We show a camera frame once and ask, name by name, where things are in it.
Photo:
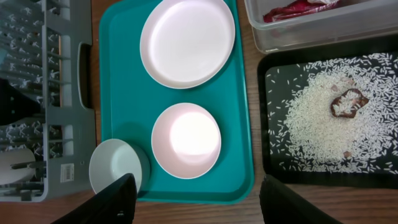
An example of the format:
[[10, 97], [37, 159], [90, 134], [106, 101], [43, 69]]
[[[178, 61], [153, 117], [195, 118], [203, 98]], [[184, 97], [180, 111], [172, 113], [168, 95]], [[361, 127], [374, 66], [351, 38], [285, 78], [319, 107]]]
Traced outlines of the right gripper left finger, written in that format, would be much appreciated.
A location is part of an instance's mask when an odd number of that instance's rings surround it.
[[137, 187], [134, 175], [127, 173], [98, 192], [70, 213], [55, 220], [56, 224], [131, 224], [134, 219]]

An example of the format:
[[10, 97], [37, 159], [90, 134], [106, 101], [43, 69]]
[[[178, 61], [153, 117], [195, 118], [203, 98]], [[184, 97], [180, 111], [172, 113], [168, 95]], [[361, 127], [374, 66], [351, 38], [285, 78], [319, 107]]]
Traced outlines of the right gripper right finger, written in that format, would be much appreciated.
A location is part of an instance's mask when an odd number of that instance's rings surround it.
[[269, 174], [259, 198], [266, 224], [341, 224]]

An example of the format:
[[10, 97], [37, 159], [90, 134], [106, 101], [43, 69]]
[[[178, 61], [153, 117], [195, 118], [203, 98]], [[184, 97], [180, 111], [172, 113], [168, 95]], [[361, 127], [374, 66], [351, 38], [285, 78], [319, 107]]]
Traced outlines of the white rice grains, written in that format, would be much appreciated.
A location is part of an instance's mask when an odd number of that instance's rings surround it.
[[[265, 106], [276, 169], [397, 174], [397, 53], [373, 53], [268, 69]], [[369, 99], [352, 119], [331, 114], [350, 88]]]

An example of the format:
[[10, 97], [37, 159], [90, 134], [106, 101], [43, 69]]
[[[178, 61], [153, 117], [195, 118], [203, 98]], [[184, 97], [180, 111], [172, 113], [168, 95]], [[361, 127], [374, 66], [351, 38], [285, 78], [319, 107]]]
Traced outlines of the small white bowl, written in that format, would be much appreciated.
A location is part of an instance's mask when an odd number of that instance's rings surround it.
[[221, 132], [214, 117], [193, 103], [164, 110], [152, 128], [151, 146], [161, 168], [179, 179], [209, 172], [221, 152]]

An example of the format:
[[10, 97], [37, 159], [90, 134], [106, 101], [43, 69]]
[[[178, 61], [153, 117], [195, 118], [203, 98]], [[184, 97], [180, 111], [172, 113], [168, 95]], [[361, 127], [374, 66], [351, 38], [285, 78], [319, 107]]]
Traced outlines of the white paper cup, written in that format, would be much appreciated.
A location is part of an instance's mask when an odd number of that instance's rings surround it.
[[27, 163], [35, 162], [30, 149], [15, 149], [1, 153], [1, 185], [24, 182], [33, 178], [35, 170], [28, 168]]

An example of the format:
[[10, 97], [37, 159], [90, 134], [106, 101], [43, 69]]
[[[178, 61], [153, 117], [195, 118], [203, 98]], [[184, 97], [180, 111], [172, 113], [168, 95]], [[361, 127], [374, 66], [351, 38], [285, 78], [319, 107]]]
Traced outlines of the brown food scrap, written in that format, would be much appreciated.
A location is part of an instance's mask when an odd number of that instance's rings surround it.
[[356, 88], [350, 88], [341, 96], [335, 98], [331, 105], [331, 114], [337, 118], [352, 119], [359, 109], [367, 105], [369, 99]]

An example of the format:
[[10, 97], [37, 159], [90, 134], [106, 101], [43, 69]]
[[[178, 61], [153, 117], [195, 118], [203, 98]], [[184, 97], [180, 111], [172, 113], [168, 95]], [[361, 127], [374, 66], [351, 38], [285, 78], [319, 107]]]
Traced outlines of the red snack wrapper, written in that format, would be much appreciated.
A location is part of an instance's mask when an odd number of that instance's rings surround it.
[[272, 9], [267, 14], [263, 15], [263, 21], [265, 23], [271, 23], [328, 11], [336, 8], [339, 3], [340, 1], [332, 4], [314, 4], [308, 2], [308, 0], [296, 0], [287, 6]]

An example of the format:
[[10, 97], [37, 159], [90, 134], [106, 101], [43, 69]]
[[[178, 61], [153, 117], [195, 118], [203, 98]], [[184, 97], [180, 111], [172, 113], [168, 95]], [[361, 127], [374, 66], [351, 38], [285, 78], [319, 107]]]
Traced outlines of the white tissue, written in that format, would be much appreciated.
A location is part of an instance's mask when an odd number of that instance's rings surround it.
[[312, 2], [314, 4], [332, 4], [338, 1], [339, 0], [308, 0], [308, 2]]

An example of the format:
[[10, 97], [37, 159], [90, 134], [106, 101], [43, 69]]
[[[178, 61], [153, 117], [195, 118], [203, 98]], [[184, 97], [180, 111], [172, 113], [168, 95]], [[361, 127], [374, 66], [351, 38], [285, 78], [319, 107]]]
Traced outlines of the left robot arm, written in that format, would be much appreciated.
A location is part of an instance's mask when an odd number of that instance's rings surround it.
[[1, 79], [1, 126], [40, 113], [41, 105]]

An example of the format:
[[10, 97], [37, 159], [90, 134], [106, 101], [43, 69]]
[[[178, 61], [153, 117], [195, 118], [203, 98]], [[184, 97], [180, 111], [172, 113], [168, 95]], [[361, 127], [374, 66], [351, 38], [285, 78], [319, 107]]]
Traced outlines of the grey plastic dishwasher rack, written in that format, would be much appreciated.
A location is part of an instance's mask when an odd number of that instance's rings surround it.
[[42, 202], [90, 188], [95, 113], [87, 99], [89, 1], [2, 1], [1, 79], [42, 110], [1, 126], [1, 153], [30, 149], [33, 178], [1, 185], [2, 202]]

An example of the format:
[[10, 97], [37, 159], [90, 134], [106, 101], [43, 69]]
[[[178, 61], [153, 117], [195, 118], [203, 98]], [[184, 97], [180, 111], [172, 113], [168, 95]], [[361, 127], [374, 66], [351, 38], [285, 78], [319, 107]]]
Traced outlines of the clear plastic waste bin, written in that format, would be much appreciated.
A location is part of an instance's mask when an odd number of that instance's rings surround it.
[[397, 0], [338, 1], [327, 11], [271, 21], [294, 0], [245, 0], [257, 49], [268, 54], [397, 32]]

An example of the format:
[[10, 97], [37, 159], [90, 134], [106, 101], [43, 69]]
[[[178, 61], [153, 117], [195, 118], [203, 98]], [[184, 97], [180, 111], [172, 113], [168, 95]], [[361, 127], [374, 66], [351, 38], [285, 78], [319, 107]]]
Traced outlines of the light grey bowl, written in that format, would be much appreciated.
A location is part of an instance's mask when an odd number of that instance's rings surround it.
[[139, 146], [120, 139], [103, 141], [94, 150], [89, 164], [91, 188], [99, 193], [125, 174], [133, 174], [137, 191], [149, 182], [149, 158]]

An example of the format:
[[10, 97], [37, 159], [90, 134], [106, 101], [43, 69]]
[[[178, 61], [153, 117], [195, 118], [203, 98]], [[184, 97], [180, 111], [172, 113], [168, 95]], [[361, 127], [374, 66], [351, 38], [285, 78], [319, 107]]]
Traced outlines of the teal plastic serving tray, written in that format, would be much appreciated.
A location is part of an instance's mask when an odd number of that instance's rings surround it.
[[[236, 203], [254, 185], [249, 106], [243, 46], [237, 36], [226, 65], [208, 83], [173, 90], [154, 81], [139, 52], [144, 23], [156, 1], [121, 1], [110, 6], [99, 24], [101, 138], [139, 146], [150, 161], [150, 178], [138, 199], [147, 202]], [[198, 104], [216, 119], [221, 154], [205, 175], [183, 180], [166, 173], [151, 148], [157, 117], [180, 102]]]

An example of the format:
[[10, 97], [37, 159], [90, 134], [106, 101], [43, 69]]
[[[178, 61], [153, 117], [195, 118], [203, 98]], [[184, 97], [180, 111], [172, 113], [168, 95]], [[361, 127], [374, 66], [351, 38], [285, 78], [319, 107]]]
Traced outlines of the large white round plate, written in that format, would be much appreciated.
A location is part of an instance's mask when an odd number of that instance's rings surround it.
[[144, 24], [141, 60], [157, 83], [193, 88], [224, 67], [235, 37], [234, 18], [223, 0], [165, 0]]

